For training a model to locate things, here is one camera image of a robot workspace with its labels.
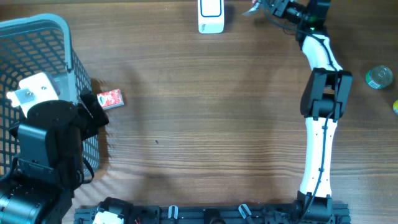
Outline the small red carton box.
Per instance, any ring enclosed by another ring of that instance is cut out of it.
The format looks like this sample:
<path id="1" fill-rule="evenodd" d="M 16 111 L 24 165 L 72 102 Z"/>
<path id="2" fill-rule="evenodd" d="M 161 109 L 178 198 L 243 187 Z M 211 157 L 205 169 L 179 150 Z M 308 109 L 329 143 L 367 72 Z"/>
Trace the small red carton box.
<path id="1" fill-rule="evenodd" d="M 124 105 L 123 95 L 120 89 L 98 93 L 97 99 L 104 110 Z"/>

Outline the black red snack packet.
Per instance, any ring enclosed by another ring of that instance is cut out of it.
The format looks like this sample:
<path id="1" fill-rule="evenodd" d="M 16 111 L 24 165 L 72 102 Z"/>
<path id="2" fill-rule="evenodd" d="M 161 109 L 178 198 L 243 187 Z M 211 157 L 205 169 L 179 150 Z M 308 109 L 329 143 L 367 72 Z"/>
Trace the black red snack packet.
<path id="1" fill-rule="evenodd" d="M 242 13 L 243 16 L 251 16 L 264 9 L 265 0 L 252 0 L 251 7 L 246 12 Z"/>

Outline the silver tin can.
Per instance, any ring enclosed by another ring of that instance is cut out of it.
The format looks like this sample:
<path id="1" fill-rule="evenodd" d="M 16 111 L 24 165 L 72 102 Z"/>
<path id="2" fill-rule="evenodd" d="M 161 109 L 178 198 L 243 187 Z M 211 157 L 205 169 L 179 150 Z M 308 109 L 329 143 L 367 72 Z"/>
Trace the silver tin can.
<path id="1" fill-rule="evenodd" d="M 365 76 L 366 83 L 373 89 L 383 89 L 393 82 L 394 76 L 390 68 L 385 65 L 378 65 Z"/>

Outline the yellow capped bottle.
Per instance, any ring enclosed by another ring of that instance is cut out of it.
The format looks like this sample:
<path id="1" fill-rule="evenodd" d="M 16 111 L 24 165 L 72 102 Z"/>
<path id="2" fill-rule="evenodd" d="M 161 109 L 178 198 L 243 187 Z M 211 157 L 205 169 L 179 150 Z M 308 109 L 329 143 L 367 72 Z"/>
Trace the yellow capped bottle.
<path id="1" fill-rule="evenodd" d="M 394 103 L 393 103 L 393 110 L 394 110 L 394 112 L 395 112 L 395 114 L 398 114 L 398 100 L 396 100 Z"/>

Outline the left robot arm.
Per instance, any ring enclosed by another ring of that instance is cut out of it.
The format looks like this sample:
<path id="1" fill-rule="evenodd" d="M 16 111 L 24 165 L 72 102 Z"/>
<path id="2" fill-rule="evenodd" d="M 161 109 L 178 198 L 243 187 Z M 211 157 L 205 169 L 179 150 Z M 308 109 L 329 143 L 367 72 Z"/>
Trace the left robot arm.
<path id="1" fill-rule="evenodd" d="M 80 99 L 36 103 L 10 127 L 21 151 L 1 177 L 1 223 L 61 223 L 74 191 L 90 183 L 83 141 L 109 119 L 92 91 L 84 89 Z"/>

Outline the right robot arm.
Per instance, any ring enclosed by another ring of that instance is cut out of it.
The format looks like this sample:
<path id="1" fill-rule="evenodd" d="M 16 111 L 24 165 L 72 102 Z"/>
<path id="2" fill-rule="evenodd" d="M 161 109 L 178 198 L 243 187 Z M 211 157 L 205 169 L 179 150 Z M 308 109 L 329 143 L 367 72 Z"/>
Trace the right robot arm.
<path id="1" fill-rule="evenodd" d="M 331 197 L 330 169 L 333 138 L 343 116 L 353 76 L 343 70 L 330 47 L 325 25 L 329 1 L 262 1 L 266 17 L 293 24 L 295 39 L 310 64 L 300 112 L 305 118 L 307 149 L 302 182 L 293 203 L 266 205 L 265 223 L 350 223 L 349 208 Z"/>

